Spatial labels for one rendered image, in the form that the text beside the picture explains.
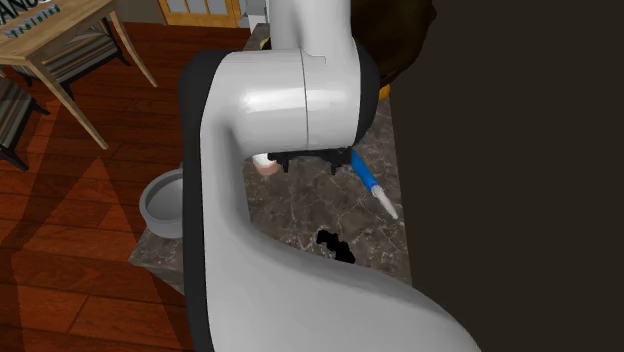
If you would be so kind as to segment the white and pink small object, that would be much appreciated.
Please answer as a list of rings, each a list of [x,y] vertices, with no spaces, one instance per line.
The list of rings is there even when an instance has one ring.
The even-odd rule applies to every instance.
[[[269,177],[277,173],[281,168],[277,161],[269,159],[267,153],[254,155],[252,157],[252,162],[257,172],[265,177]]]

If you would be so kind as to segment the blue pen with white tip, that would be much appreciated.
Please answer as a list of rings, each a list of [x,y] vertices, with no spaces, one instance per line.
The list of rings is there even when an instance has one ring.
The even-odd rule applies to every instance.
[[[377,180],[360,158],[355,149],[351,150],[351,167],[355,174],[359,177],[364,187],[370,192],[382,205],[385,211],[394,219],[399,218],[391,200],[385,194],[383,188],[378,184]]]

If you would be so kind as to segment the black irregular object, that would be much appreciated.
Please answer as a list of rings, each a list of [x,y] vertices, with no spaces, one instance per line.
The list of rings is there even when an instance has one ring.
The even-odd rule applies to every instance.
[[[325,244],[326,248],[335,254],[335,260],[354,264],[356,258],[350,250],[347,242],[341,241],[338,238],[337,233],[331,233],[327,230],[321,229],[317,233],[317,244]]]

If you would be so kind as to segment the dark brown round object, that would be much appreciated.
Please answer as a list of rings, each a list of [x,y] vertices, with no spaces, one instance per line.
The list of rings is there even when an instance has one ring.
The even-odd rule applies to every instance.
[[[375,61],[381,87],[415,62],[436,16],[433,0],[351,0],[353,36]]]

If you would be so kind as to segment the grey bowl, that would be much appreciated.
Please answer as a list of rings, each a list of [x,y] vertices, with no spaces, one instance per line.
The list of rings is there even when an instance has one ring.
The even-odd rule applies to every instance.
[[[173,169],[153,179],[141,194],[139,209],[153,234],[166,239],[181,238],[183,170]]]

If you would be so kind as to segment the wooden framed glass door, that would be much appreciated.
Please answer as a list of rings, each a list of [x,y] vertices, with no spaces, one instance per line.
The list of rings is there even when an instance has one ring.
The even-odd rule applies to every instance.
[[[238,28],[238,0],[156,0],[168,25]]]

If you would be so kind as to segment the striped cushion chair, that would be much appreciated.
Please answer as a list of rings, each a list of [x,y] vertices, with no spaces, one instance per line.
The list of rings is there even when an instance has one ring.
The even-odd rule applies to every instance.
[[[8,161],[21,171],[29,167],[15,149],[33,112],[50,114],[17,83],[0,77],[0,160]]]
[[[74,98],[70,84],[114,58],[127,66],[131,65],[124,57],[108,21],[102,18],[44,59],[43,64],[67,94]]]

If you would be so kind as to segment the light wooden table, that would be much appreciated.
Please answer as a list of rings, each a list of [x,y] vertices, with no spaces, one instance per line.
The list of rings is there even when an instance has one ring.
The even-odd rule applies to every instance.
[[[2,71],[2,67],[5,65],[28,67],[103,150],[108,149],[108,144],[59,81],[45,67],[43,60],[88,29],[97,20],[106,20],[110,16],[126,50],[143,75],[154,87],[157,87],[156,80],[146,68],[134,48],[123,22],[119,19],[117,10],[120,2],[121,0],[53,0],[54,4],[60,6],[60,13],[44,20],[42,24],[37,25],[27,34],[10,39],[0,30],[0,77],[6,77]]]

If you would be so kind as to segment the white and green book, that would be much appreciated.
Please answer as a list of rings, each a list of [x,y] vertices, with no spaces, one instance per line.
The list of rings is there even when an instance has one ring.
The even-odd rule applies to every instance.
[[[52,0],[0,0],[0,32],[18,38],[60,11]]]

